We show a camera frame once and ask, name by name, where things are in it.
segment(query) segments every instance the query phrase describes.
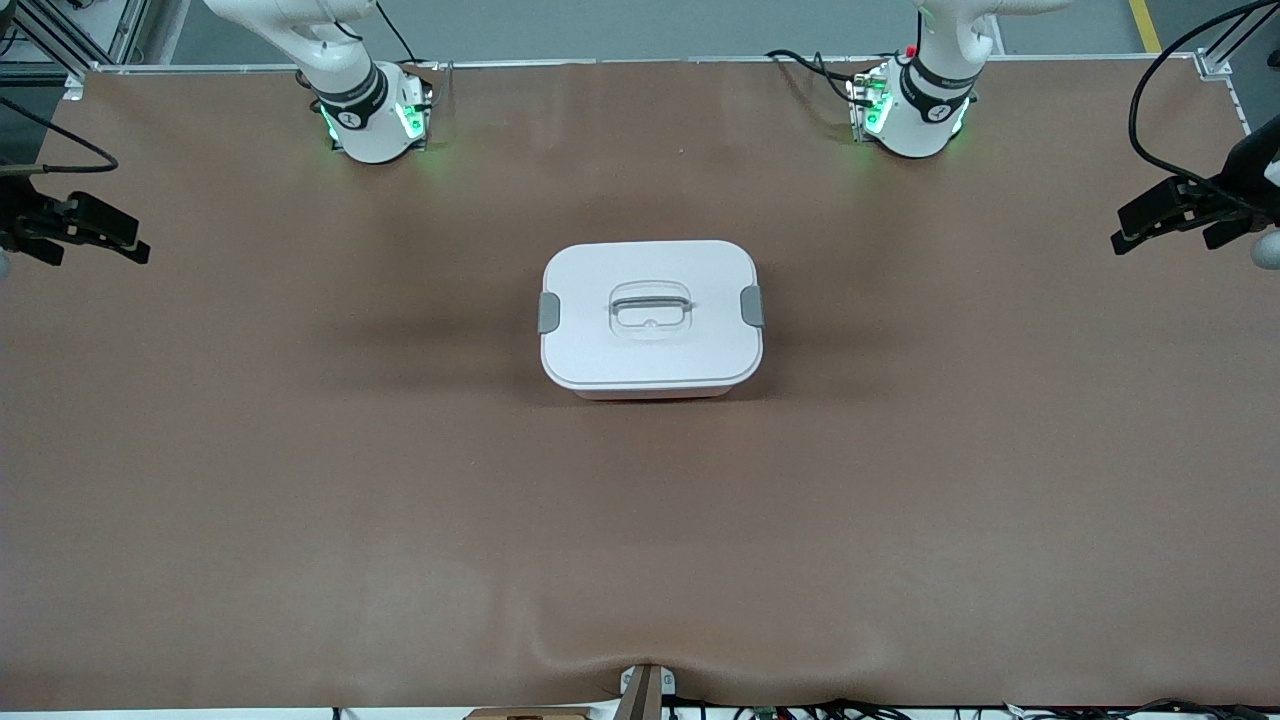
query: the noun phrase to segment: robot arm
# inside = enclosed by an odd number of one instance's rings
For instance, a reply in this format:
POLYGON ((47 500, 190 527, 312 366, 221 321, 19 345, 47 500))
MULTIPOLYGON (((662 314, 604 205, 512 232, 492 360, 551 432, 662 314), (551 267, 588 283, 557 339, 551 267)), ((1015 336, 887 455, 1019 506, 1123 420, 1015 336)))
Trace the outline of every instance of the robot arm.
POLYGON ((430 97, 422 81, 375 63, 339 23, 364 18, 375 0, 205 0, 219 17, 275 45, 320 99, 334 141, 361 163, 387 163, 426 138, 430 97))
POLYGON ((920 14, 915 55, 873 69, 854 96, 863 136, 908 158, 927 158, 960 132, 978 74, 995 50, 995 15, 1036 15, 1071 0, 913 0, 920 14))

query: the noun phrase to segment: gray latch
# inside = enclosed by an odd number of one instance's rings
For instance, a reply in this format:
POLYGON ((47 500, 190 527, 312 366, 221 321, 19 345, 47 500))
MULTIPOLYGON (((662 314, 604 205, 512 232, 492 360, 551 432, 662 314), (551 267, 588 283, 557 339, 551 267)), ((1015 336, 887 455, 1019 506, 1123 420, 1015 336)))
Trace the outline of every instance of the gray latch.
POLYGON ((764 327, 764 300, 760 297, 760 286, 749 284, 742 288, 739 296, 742 305, 742 322, 755 327, 764 327))
POLYGON ((538 299, 538 334, 556 332, 559 327, 559 296, 544 292, 538 299))

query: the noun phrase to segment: white lid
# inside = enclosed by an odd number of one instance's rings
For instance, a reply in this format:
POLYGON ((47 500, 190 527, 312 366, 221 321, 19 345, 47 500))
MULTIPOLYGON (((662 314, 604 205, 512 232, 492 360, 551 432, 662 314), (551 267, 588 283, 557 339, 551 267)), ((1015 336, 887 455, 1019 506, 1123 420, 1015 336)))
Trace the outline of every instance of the white lid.
POLYGON ((543 366, 577 391, 736 384, 764 350, 758 290, 751 256, 723 240, 566 247, 543 275, 544 314, 558 300, 543 366))

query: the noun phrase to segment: brown table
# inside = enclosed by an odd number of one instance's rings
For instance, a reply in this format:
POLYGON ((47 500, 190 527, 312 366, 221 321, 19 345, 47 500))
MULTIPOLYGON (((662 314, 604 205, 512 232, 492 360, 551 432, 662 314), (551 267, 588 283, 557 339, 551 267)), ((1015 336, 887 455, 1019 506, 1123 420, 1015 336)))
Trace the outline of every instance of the brown table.
MULTIPOLYGON (((457 70, 389 167, 287 74, 92 77, 56 119, 122 168, 38 184, 154 260, 5 283, 0 705, 568 702, 640 660, 733 703, 1276 703, 1280 286, 1245 242, 1112 256, 1142 69, 993 64, 924 161, 768 64, 457 70), (758 375, 553 386, 545 261, 673 237, 755 256, 758 375)), ((1240 137, 1189 61, 1144 126, 1204 172, 1240 137)))

